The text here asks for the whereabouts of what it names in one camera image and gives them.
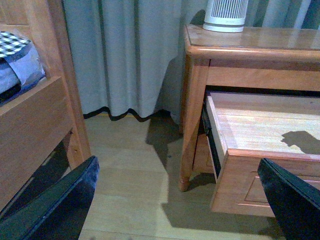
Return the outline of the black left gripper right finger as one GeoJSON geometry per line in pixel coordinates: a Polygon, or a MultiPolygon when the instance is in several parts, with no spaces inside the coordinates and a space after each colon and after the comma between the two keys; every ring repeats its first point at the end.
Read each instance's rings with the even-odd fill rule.
{"type": "Polygon", "coordinates": [[[320,238],[320,191],[268,158],[258,176],[267,201],[287,240],[320,238]]]}

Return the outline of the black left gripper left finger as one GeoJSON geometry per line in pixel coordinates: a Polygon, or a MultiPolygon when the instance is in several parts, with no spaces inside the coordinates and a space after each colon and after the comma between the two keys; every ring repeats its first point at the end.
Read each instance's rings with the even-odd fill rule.
{"type": "Polygon", "coordinates": [[[2,240],[77,240],[94,198],[99,161],[91,156],[25,206],[0,220],[2,240]]]}

